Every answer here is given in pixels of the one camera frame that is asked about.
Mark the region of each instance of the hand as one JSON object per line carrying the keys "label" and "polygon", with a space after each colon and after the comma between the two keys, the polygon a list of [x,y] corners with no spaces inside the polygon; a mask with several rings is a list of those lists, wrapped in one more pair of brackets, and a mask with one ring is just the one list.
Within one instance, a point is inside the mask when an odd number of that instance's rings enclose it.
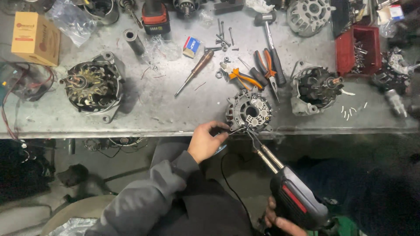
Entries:
{"label": "hand", "polygon": [[276,208],[276,200],[270,196],[268,198],[268,206],[265,209],[265,224],[268,227],[272,227],[273,225],[281,228],[286,233],[290,234],[291,236],[307,236],[305,230],[300,228],[299,226],[293,224],[289,220],[276,216],[274,209]]}
{"label": "hand", "polygon": [[187,152],[200,164],[205,159],[211,157],[217,148],[229,137],[228,133],[223,132],[213,137],[210,135],[211,128],[220,127],[229,129],[229,126],[220,121],[211,121],[201,124],[195,128]]}

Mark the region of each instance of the concrete floor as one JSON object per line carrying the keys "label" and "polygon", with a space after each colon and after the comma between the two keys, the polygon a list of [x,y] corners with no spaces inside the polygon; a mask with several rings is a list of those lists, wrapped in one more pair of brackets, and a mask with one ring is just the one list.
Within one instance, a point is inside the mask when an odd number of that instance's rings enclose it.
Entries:
{"label": "concrete floor", "polygon": [[[420,144],[417,134],[409,135],[329,135],[329,136],[284,136],[269,142],[269,147],[275,150],[275,154],[282,161],[296,161],[303,155],[312,158],[345,158],[360,163],[369,163],[404,170],[408,165],[408,156],[420,152]],[[146,145],[134,153],[118,153],[110,159],[99,152],[91,152],[84,148],[83,140],[76,140],[76,154],[67,155],[66,141],[57,140],[55,152],[56,173],[67,170],[71,165],[82,164],[88,168],[91,178],[82,187],[64,187],[58,180],[52,182],[51,192],[39,194],[26,199],[32,204],[51,206],[52,210],[62,205],[65,201],[63,196],[70,194],[75,197],[78,194],[101,195],[100,188],[102,179],[109,178],[131,170],[140,172],[118,178],[106,183],[106,186],[114,192],[120,192],[127,184],[139,178],[148,170],[155,150],[158,138],[149,138],[142,144]],[[221,175],[221,158],[223,170],[229,184],[245,203],[255,224],[262,215],[267,198],[270,196],[271,173],[265,164],[251,152],[249,141],[228,141],[228,146],[218,155],[210,158],[205,163],[207,178],[214,178],[232,194]],[[123,148],[126,152],[132,152],[130,147]],[[108,149],[103,152],[109,156],[115,154],[117,149]]]}

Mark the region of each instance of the small parts bin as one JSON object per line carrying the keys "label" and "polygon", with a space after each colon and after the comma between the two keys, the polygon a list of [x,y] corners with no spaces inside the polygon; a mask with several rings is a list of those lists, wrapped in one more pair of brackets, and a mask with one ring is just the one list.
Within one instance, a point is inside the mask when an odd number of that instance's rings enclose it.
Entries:
{"label": "small parts bin", "polygon": [[336,38],[336,67],[340,76],[349,73],[354,67],[354,39],[362,42],[365,55],[365,68],[362,74],[372,75],[382,66],[379,42],[379,29],[371,26],[352,26],[347,32]]}

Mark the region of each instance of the workbench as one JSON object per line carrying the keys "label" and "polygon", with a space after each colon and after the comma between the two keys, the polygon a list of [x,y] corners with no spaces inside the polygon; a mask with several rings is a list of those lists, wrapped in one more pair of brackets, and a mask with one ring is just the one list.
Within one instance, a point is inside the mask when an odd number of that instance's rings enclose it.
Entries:
{"label": "workbench", "polygon": [[[213,15],[213,3],[202,5]],[[120,10],[120,17],[114,24],[100,26],[90,39],[80,48],[71,40],[61,35],[60,65],[54,68],[63,78],[72,66],[97,56],[102,51],[111,51],[124,62],[126,83],[123,85],[124,99],[114,120],[104,124],[92,120],[89,116],[79,114],[70,104],[64,86],[55,83],[36,102],[22,102],[11,94],[5,106],[9,125],[17,126],[20,138],[86,138],[86,137],[123,137],[123,136],[187,136],[192,135],[194,128],[211,120],[225,121],[226,99],[239,91],[236,84],[227,83],[215,76],[219,63],[228,56],[233,67],[247,72],[237,59],[240,57],[254,65],[252,54],[268,47],[264,27],[254,26],[255,12],[244,8],[243,11],[213,16],[213,25],[205,29],[199,24],[198,14],[184,20],[175,12],[171,18],[171,38],[181,54],[182,46],[188,36],[196,37],[207,47],[214,47],[218,33],[217,18],[224,21],[225,35],[230,41],[228,28],[232,27],[235,45],[227,52],[217,51],[213,60],[200,74],[184,87],[174,98],[175,92],[184,83],[197,60],[181,56],[176,61],[160,61],[157,64],[160,74],[148,70],[141,79],[148,65],[134,56],[122,33],[132,28],[140,32],[142,41],[146,34],[139,29],[127,13]],[[1,15],[3,33],[0,42],[11,43],[13,16]],[[286,14],[277,12],[277,20],[270,26],[274,45],[280,56],[286,78],[289,79],[297,61],[328,67],[335,71],[335,44],[328,24],[319,34],[310,38],[295,35],[286,23]],[[2,45],[3,57],[6,55]],[[355,96],[340,95],[333,107],[323,113],[296,117],[291,112],[290,91],[287,84],[281,89],[281,103],[275,101],[271,88],[262,92],[273,109],[270,125],[273,132],[267,135],[283,134],[366,134],[366,133],[409,133],[416,132],[418,122],[412,118],[396,117],[385,101],[385,97],[370,86],[363,78],[347,80],[344,90],[355,93]],[[348,119],[341,113],[354,108]],[[9,138],[4,124],[0,125],[0,138]]]}

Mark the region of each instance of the hammer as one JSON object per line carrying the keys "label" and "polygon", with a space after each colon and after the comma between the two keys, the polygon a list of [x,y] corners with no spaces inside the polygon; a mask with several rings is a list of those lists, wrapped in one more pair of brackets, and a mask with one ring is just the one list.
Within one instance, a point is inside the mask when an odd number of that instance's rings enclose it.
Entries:
{"label": "hammer", "polygon": [[286,83],[286,78],[283,74],[283,69],[281,68],[280,59],[278,58],[277,50],[274,47],[273,38],[271,37],[270,27],[268,23],[276,21],[276,13],[274,11],[270,13],[259,13],[255,16],[254,22],[256,25],[263,25],[265,26],[265,34],[267,35],[268,44],[270,45],[270,54],[271,60],[273,61],[273,68],[277,72],[276,78],[278,81],[279,86],[284,85]]}

